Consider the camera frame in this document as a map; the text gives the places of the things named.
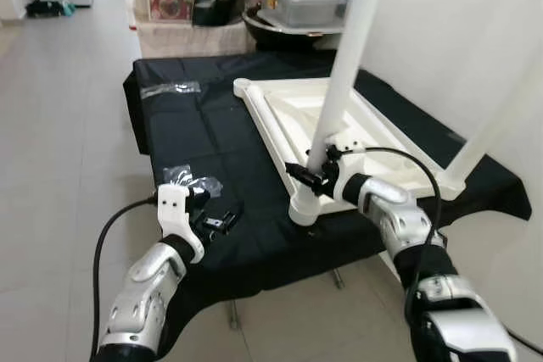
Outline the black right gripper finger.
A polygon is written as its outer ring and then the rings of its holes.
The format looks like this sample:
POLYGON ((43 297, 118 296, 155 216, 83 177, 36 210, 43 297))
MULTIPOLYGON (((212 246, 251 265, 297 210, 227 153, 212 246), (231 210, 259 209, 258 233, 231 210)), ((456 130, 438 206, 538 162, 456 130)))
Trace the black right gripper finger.
POLYGON ((321 194, 321 177, 317 173, 296 162, 286 162, 284 169, 288 176, 301 183, 303 187, 309 187, 315 195, 321 194))

